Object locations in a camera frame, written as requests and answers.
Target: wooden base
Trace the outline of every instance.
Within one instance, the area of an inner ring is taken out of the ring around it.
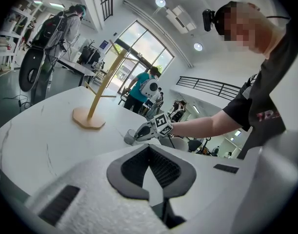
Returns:
[[[85,129],[100,129],[105,121],[98,115],[94,114],[90,119],[87,118],[89,108],[78,107],[73,110],[73,120],[82,128]]]

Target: chair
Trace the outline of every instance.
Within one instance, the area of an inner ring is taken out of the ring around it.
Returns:
[[[188,142],[189,151],[188,152],[194,152],[197,148],[201,146],[202,142],[199,140],[191,140]]]
[[[126,102],[127,100],[127,89],[126,88],[123,88],[123,91],[120,95],[120,101],[119,101],[119,105],[122,101]]]
[[[185,142],[182,138],[175,137],[175,138],[170,138],[170,139],[168,137],[160,138],[159,142],[162,146],[168,146],[171,148],[175,147],[175,149],[177,149],[177,150],[188,152],[188,150],[189,150],[188,143]]]

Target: white table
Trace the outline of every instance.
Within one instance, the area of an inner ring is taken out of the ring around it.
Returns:
[[[91,72],[88,68],[76,63],[76,62],[70,62],[65,58],[58,59],[58,62],[61,63],[63,66],[71,69],[75,73],[81,75],[79,86],[81,86],[82,81],[84,80],[85,76],[89,76],[89,79],[87,83],[89,84],[92,77],[94,77],[96,74],[94,72]]]
[[[78,162],[128,147],[123,140],[126,132],[137,130],[146,119],[101,98],[95,114],[103,116],[106,123],[98,131],[85,130],[72,120],[72,111],[90,107],[93,99],[94,94],[85,87],[73,88],[39,102],[3,125],[0,168],[5,175],[31,195]]]

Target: backpack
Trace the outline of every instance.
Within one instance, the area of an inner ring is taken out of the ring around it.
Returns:
[[[66,23],[69,18],[78,17],[77,14],[71,14],[66,16],[64,11],[59,12],[55,16],[47,19],[43,24],[39,32],[34,37],[31,45],[34,47],[44,49],[50,38],[54,35],[56,31],[62,32],[62,34],[58,34],[59,39],[57,42],[61,42],[64,40]]]
[[[144,96],[152,98],[152,96],[156,94],[158,88],[158,81],[154,79],[151,74],[149,74],[149,79],[140,85],[139,91]]]

